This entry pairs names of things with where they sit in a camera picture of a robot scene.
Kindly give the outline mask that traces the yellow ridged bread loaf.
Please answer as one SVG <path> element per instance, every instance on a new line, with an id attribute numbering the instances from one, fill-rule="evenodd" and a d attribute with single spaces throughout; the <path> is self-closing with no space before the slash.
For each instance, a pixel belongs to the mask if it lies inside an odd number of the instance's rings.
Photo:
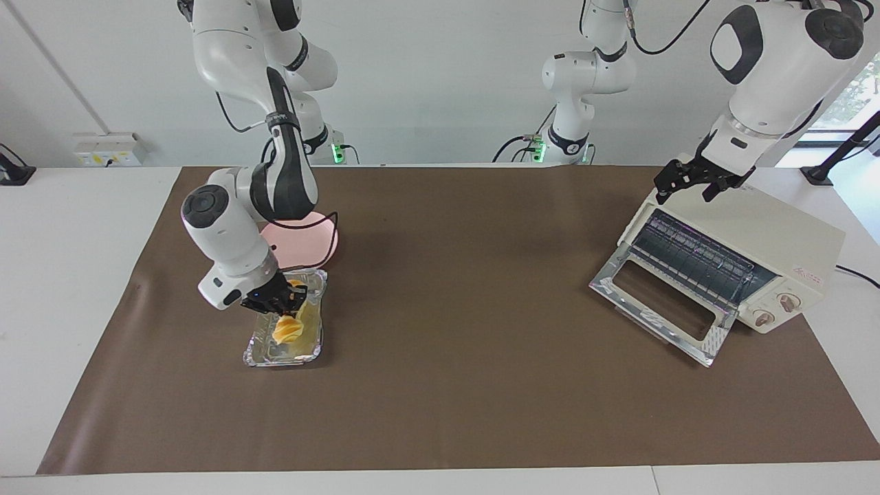
<path id="1" fill-rule="evenodd" d="M 299 318 L 278 318 L 274 331 L 272 332 L 273 341 L 277 344 L 285 344 L 286 342 L 294 342 L 299 339 L 305 329 L 304 323 L 304 302 L 296 302 L 296 306 L 300 307 Z"/>

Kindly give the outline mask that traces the aluminium foil tray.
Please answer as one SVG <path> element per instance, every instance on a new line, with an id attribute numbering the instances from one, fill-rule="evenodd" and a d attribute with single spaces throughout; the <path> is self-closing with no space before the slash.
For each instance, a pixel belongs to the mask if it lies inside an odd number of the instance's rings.
<path id="1" fill-rule="evenodd" d="M 291 283 L 298 280 L 308 286 L 304 308 L 304 332 L 294 342 L 277 344 L 272 338 L 278 320 L 277 314 L 261 314 L 256 320 L 256 329 L 244 352 L 243 360 L 249 366 L 299 366 L 310 363 L 320 356 L 324 340 L 322 298 L 327 288 L 327 273 L 323 269 L 305 269 L 285 272 L 284 276 Z"/>

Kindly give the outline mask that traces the cream toaster oven body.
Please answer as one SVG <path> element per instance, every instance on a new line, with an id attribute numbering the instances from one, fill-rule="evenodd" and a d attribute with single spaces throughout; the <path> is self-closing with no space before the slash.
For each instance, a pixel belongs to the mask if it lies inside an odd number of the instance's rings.
<path id="1" fill-rule="evenodd" d="M 845 241 L 845 234 L 785 201 L 749 185 L 730 188 L 706 203 L 703 188 L 686 188 L 658 206 L 650 193 L 630 219 L 618 244 L 633 244 L 635 236 L 654 210 L 660 209 L 697 229 L 756 265 L 751 284 L 738 307 L 738 320 L 767 334 L 826 295 Z M 786 313 L 779 294 L 801 298 L 802 309 Z M 754 329 L 756 310 L 773 314 L 771 328 Z"/>

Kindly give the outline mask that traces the glass toaster oven door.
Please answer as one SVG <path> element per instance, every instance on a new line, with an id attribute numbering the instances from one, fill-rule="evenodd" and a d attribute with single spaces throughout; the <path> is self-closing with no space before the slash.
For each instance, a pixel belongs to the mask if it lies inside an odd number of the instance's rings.
<path id="1" fill-rule="evenodd" d="M 673 276 L 673 269 L 656 265 L 654 261 L 632 245 L 622 243 L 591 280 L 590 288 L 610 301 L 619 313 L 632 320 L 637 326 L 658 340 L 675 346 L 701 366 L 709 369 L 732 330 L 738 317 L 738 307 L 724 298 L 718 298 L 718 295 L 712 291 L 702 294 L 698 285 L 682 284 Z M 651 278 L 659 280 L 664 289 L 672 289 L 676 294 L 685 296 L 713 313 L 713 322 L 708 326 L 704 338 L 698 339 L 689 335 L 679 325 L 670 322 L 653 307 L 619 285 L 615 279 L 627 263 L 640 267 L 649 273 Z"/>

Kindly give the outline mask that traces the pink round plate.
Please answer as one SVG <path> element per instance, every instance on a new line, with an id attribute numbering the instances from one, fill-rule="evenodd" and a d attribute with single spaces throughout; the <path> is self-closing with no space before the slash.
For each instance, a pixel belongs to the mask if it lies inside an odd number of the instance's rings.
<path id="1" fill-rule="evenodd" d="M 279 267 L 301 270 L 321 267 L 336 251 L 339 234 L 336 214 L 311 211 L 302 220 L 276 220 L 261 229 Z"/>

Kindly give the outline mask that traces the brown table mat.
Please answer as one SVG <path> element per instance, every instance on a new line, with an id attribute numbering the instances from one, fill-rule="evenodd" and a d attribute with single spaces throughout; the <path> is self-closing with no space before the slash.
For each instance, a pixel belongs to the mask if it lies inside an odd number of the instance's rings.
<path id="1" fill-rule="evenodd" d="M 736 326 L 705 368 L 589 286 L 654 167 L 318 169 L 340 213 L 317 360 L 252 368 L 180 172 L 38 473 L 880 460 L 809 324 Z"/>

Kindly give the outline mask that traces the black desk clamp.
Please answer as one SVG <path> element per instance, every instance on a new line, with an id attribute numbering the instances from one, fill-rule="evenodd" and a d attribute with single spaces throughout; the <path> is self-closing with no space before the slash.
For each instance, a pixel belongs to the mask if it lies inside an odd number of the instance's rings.
<path id="1" fill-rule="evenodd" d="M 16 151 L 0 143 L 0 186 L 24 186 L 35 172 L 35 167 L 29 166 Z"/>

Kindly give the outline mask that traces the black desk mount stand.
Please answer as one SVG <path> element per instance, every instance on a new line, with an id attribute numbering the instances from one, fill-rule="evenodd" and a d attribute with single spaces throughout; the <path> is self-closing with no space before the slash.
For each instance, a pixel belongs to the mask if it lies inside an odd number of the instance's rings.
<path id="1" fill-rule="evenodd" d="M 842 142 L 833 153 L 817 166 L 803 166 L 800 169 L 802 176 L 811 185 L 817 187 L 833 187 L 829 175 L 838 163 L 852 159 L 862 151 L 880 142 L 880 110 L 868 119 L 860 129 L 852 133 L 851 137 Z"/>

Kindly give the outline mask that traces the window with white frame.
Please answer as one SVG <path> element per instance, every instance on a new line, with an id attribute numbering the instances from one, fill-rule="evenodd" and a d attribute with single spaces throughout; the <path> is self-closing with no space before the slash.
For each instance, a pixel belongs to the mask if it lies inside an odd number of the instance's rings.
<path id="1" fill-rule="evenodd" d="M 799 139 L 802 146 L 842 143 L 880 111 L 880 52 Z"/>

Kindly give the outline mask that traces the white wall socket box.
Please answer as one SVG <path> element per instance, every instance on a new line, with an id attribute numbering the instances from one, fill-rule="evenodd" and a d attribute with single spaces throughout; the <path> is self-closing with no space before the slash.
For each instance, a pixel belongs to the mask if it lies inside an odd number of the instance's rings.
<path id="1" fill-rule="evenodd" d="M 148 155 L 134 133 L 75 133 L 73 153 L 79 166 L 144 166 Z"/>

